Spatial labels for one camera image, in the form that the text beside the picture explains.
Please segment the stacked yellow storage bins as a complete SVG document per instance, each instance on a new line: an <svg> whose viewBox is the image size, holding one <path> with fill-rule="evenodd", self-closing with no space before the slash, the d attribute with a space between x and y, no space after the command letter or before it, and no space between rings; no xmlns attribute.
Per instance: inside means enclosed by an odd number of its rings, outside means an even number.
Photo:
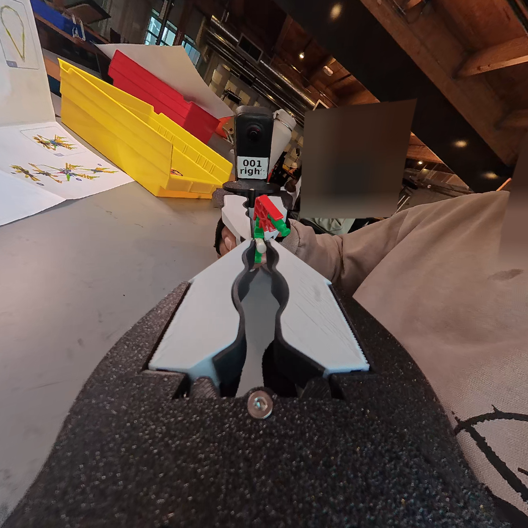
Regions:
<svg viewBox="0 0 528 528"><path fill-rule="evenodd" d="M146 102L58 59L62 123L158 197L209 199L233 165Z"/></svg>

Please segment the white cylindrical bottle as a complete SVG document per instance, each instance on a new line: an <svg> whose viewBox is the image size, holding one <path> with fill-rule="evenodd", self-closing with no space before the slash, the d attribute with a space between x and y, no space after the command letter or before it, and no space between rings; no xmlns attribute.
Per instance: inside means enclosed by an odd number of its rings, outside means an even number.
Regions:
<svg viewBox="0 0 528 528"><path fill-rule="evenodd" d="M269 159L268 182L279 186L284 186L287 179L282 168L286 157L285 149L289 144L292 133L296 126L296 121L289 113L283 109L274 112L274 130Z"/></svg>

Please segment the red toy connector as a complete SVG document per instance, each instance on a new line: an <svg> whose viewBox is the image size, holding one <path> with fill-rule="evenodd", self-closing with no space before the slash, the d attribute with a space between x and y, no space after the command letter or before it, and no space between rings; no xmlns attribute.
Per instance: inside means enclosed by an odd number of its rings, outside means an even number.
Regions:
<svg viewBox="0 0 528 528"><path fill-rule="evenodd" d="M283 222L284 213L274 204L268 195L260 195L254 202L255 227L262 231L279 230L277 225Z"/></svg>

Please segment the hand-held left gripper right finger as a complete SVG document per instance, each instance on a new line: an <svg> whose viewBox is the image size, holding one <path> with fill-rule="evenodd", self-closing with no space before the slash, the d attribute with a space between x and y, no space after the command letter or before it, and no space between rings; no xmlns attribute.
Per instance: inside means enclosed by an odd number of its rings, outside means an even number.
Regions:
<svg viewBox="0 0 528 528"><path fill-rule="evenodd" d="M367 358L332 283L277 242L268 242L271 292L279 302L274 362L300 387L314 378L367 372Z"/></svg>

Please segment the red storage bin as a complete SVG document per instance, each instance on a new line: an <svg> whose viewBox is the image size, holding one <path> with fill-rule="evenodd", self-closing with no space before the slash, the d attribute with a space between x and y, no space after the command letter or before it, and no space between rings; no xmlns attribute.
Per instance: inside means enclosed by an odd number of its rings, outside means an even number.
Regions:
<svg viewBox="0 0 528 528"><path fill-rule="evenodd" d="M122 51L115 51L108 73L116 88L150 104L201 142L207 144L216 132L220 118L212 110L183 96Z"/></svg>

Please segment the toy instruction poster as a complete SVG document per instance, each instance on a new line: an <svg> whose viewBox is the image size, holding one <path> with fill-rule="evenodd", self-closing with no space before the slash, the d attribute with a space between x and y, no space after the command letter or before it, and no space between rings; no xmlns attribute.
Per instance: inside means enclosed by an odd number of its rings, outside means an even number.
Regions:
<svg viewBox="0 0 528 528"><path fill-rule="evenodd" d="M1 1L1 225L132 179L56 121L29 1Z"/></svg>

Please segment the white paper sheet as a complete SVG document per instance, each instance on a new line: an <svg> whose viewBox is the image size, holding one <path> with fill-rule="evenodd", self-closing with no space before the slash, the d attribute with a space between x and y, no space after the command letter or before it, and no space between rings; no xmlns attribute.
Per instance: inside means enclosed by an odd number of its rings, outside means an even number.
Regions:
<svg viewBox="0 0 528 528"><path fill-rule="evenodd" d="M182 46L114 43L97 47L110 59L116 50L121 51L215 118L233 116L233 111L203 81Z"/></svg>

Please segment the person's right hand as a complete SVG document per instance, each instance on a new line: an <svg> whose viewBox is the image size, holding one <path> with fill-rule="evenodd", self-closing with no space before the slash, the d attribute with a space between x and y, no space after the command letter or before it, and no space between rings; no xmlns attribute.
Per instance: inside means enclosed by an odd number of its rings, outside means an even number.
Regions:
<svg viewBox="0 0 528 528"><path fill-rule="evenodd" d="M236 236L223 223L222 219L218 221L215 230L214 247L218 254L218 258L226 255L237 246Z"/></svg>

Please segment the grey desk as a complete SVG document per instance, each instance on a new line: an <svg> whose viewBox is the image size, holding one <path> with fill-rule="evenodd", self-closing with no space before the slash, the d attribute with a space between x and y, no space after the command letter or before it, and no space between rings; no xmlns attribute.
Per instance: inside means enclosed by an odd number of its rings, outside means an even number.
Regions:
<svg viewBox="0 0 528 528"><path fill-rule="evenodd" d="M132 182L1 227L1 524L103 356L216 259L219 217Z"/></svg>

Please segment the person's right forearm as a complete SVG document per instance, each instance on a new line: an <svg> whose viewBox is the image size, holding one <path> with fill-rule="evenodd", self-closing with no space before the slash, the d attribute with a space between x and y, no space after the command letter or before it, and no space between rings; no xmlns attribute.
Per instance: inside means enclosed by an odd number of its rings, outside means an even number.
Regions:
<svg viewBox="0 0 528 528"><path fill-rule="evenodd" d="M281 245L348 292L382 265L382 277L402 278L404 268L425 272L477 270L491 255L510 194L493 191L419 205L353 233L315 234L291 221Z"/></svg>

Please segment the blue storage bin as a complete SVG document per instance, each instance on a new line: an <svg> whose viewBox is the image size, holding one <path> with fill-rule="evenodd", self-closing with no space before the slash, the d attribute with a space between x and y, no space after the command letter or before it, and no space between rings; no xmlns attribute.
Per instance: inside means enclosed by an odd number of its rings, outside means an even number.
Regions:
<svg viewBox="0 0 528 528"><path fill-rule="evenodd" d="M39 15L43 20L51 23L59 30L72 36L84 35L82 23L74 23L74 21L47 5L44 1L30 1L30 3L35 15Z"/></svg>

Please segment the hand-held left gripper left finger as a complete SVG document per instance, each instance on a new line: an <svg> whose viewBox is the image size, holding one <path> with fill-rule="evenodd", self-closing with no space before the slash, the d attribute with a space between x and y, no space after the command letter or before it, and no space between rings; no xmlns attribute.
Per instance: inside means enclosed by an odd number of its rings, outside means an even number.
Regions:
<svg viewBox="0 0 528 528"><path fill-rule="evenodd" d="M151 371L207 376L219 386L233 385L246 360L241 296L247 294L248 255L254 242L242 242L189 282L183 299L149 361Z"/></svg>

